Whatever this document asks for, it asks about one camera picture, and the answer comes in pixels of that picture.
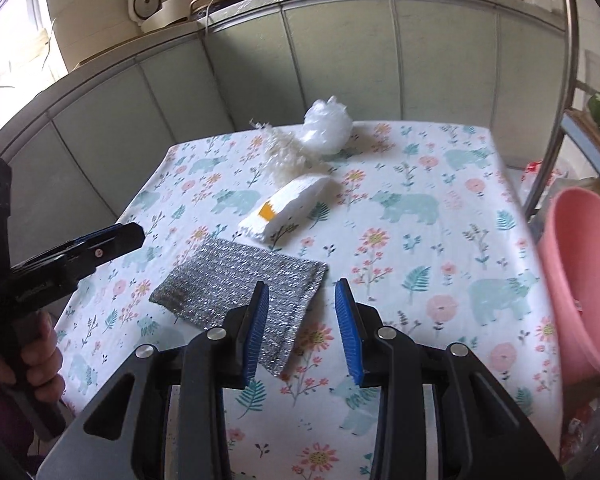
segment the silver bolt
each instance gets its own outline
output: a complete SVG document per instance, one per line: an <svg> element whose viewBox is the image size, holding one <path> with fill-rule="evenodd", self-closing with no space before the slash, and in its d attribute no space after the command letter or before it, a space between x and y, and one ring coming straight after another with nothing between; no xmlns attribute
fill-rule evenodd
<svg viewBox="0 0 600 480"><path fill-rule="evenodd" d="M147 359L148 357L151 357L153 353L154 347L151 345L140 345L138 348L136 348L136 357L141 359Z"/></svg>
<svg viewBox="0 0 600 480"><path fill-rule="evenodd" d="M206 336L211 339L211 341L218 341L219 339L225 338L226 330L221 326L215 326L206 332Z"/></svg>
<svg viewBox="0 0 600 480"><path fill-rule="evenodd" d="M397 335L398 334L395 329L391 328L390 326L383 326L378 329L378 337L380 339L393 339Z"/></svg>
<svg viewBox="0 0 600 480"><path fill-rule="evenodd" d="M466 357L469 355L469 349L462 343L453 343L451 345L451 353L456 357Z"/></svg>

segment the person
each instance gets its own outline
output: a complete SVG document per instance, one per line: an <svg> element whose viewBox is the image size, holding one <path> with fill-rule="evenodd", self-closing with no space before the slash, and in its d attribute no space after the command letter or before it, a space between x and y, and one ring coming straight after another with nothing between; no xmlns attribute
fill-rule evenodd
<svg viewBox="0 0 600 480"><path fill-rule="evenodd" d="M29 366L27 380L35 387L36 398L41 402L57 402L64 392L64 379L58 373L62 353L49 314L39 312L38 322L40 338L23 347L21 356ZM27 456L33 442L33 427L1 387L13 383L13 370L0 357L0 440L27 472L35 474L42 457Z"/></svg>

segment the tablecloth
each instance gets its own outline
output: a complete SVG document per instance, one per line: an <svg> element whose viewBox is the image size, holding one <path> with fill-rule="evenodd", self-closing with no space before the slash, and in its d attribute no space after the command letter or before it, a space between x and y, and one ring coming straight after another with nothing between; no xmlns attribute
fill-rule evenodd
<svg viewBox="0 0 600 480"><path fill-rule="evenodd" d="M144 246L80 282L58 321L65 402L79 412L141 343L197 331L151 291L206 236L260 246L238 222L275 188L259 130L173 146L121 216ZM487 129L355 123L324 170L332 182L264 246L328 263L281 377L261 366L224 393L232 470L259 480L352 480L370 473L379 396L347 375L333 285L416 342L472 348L557 452L562 418L552 309L520 206Z"/></svg>

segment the metallic dishcloth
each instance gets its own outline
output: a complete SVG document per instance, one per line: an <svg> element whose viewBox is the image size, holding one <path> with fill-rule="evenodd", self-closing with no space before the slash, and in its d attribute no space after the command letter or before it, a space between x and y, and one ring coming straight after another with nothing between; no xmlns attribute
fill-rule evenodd
<svg viewBox="0 0 600 480"><path fill-rule="evenodd" d="M222 323L227 311L249 303L257 281L269 285L269 316L260 364L278 375L294 345L327 264L207 237L192 258L173 269L149 301L201 330Z"/></svg>

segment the pink trash can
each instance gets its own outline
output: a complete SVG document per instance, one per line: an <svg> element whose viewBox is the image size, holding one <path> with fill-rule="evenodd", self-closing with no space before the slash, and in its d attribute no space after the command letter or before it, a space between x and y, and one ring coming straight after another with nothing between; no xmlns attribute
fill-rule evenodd
<svg viewBox="0 0 600 480"><path fill-rule="evenodd" d="M559 193L538 249L554 306L562 380L574 384L600 374L600 197L579 187Z"/></svg>

